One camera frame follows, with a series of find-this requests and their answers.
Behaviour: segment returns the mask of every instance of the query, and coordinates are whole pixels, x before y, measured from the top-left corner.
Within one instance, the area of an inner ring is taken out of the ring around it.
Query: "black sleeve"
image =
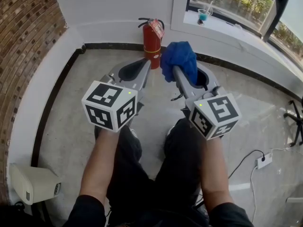
[[[103,227],[106,223],[103,204],[96,198],[81,195],[63,227]]]
[[[216,206],[209,220],[213,227],[253,227],[245,210],[231,202]]]

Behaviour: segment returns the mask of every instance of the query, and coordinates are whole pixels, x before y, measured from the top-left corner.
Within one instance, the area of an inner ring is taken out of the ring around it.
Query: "blue cloth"
[[[161,56],[160,67],[167,82],[175,81],[172,69],[178,65],[193,84],[197,82],[197,61],[187,41],[171,42]]]

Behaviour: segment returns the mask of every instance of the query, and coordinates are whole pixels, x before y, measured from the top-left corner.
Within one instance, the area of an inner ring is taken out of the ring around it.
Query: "person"
[[[64,227],[106,223],[110,227],[252,227],[235,205],[220,138],[204,140],[187,119],[166,137],[165,159],[153,181],[139,163],[142,148],[128,126],[95,131],[96,144],[85,167],[80,194]],[[202,189],[207,216],[193,206]]]

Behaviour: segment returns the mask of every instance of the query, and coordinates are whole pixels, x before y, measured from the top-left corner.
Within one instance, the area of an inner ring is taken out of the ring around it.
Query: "black chair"
[[[294,105],[294,111],[295,111],[297,117],[293,116],[292,114],[285,113],[284,114],[284,118],[290,117],[298,125],[297,132],[295,134],[295,139],[294,139],[293,143],[290,143],[290,147],[294,146],[297,143],[297,140],[298,140],[298,137],[299,137],[299,133],[301,133],[301,138],[302,138],[302,141],[299,142],[299,145],[302,145],[303,144],[303,118],[300,117],[299,111],[298,111],[297,106],[295,105],[294,101],[290,100],[288,103],[290,105],[291,104]]]

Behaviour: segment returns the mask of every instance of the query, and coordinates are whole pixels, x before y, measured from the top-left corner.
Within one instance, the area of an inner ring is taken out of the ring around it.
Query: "black pants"
[[[114,172],[107,190],[109,223],[130,222],[145,209],[193,206],[200,191],[201,135],[181,119],[164,144],[165,160],[153,181],[139,163],[142,148],[127,126],[120,132]]]

